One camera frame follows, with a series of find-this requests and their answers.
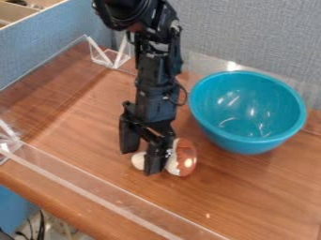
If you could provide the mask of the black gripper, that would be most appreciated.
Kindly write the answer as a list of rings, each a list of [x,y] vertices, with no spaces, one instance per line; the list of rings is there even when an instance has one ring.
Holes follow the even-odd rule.
[[[145,174],[161,173],[173,152],[179,87],[177,85],[135,85],[135,101],[123,102],[119,118],[119,146],[123,154],[138,150],[141,140],[149,143],[145,155]]]

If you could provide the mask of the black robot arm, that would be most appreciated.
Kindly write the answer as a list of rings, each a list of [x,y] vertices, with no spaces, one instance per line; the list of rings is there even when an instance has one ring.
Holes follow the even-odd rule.
[[[182,26],[169,0],[93,0],[105,25],[126,31],[135,50],[135,101],[123,103],[119,118],[121,152],[134,153],[149,143],[143,171],[161,173],[169,161],[175,132],[171,121],[177,108],[186,104],[186,92],[177,81],[182,73]]]

